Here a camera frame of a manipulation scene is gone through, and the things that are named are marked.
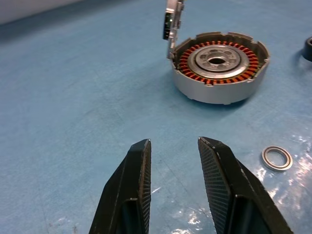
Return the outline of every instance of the blue table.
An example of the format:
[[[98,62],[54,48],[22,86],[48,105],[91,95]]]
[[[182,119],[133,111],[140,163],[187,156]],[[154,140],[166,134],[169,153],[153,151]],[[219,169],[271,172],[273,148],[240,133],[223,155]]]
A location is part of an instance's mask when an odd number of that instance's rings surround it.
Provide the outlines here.
[[[197,137],[228,144],[296,234],[312,223],[312,2],[186,1],[182,41],[240,32],[265,43],[267,76],[230,106],[187,99],[170,77],[165,1],[90,0],[0,27],[0,234],[85,234],[131,144],[152,140],[151,234],[215,233]],[[275,173],[260,153],[286,148]]]

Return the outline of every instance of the metal bracket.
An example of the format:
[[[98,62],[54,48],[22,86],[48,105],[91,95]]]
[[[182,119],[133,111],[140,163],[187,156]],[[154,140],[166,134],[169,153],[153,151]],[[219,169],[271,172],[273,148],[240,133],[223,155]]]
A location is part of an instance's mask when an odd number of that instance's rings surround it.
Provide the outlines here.
[[[181,26],[181,13],[184,8],[184,0],[168,0],[164,20],[163,39],[168,40],[167,58],[172,57],[176,46],[177,30]]]

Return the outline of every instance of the metal ring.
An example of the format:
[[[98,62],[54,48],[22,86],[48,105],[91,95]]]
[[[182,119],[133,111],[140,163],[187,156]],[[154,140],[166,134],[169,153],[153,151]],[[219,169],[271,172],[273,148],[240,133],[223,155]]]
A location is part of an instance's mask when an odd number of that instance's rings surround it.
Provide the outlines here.
[[[283,166],[276,166],[273,163],[271,163],[268,159],[268,153],[270,151],[277,152],[280,155],[284,156],[286,159],[286,163]],[[291,154],[288,153],[287,150],[285,150],[281,147],[278,147],[278,146],[269,146],[269,147],[265,148],[262,151],[262,159],[263,159],[264,164],[267,168],[269,168],[273,171],[278,171],[278,172],[288,170],[293,165],[293,158],[292,158]]]
[[[235,60],[237,61],[237,63],[233,63],[233,66],[231,66],[230,60],[232,58],[226,55],[226,58],[225,56],[223,57],[224,61],[226,61],[224,64],[227,63],[229,69],[217,70],[212,69],[212,66],[205,67],[205,62],[201,64],[198,61],[202,55],[210,53],[210,51],[214,50],[218,51],[219,53],[223,53],[226,51],[230,52],[231,56],[233,57],[235,56],[236,58]],[[207,45],[202,48],[196,49],[188,56],[187,63],[190,69],[197,75],[200,75],[205,78],[225,79],[238,76],[242,74],[244,71],[246,71],[248,69],[248,66],[250,65],[250,60],[248,58],[248,55],[244,51],[234,46],[220,44],[220,45]]]

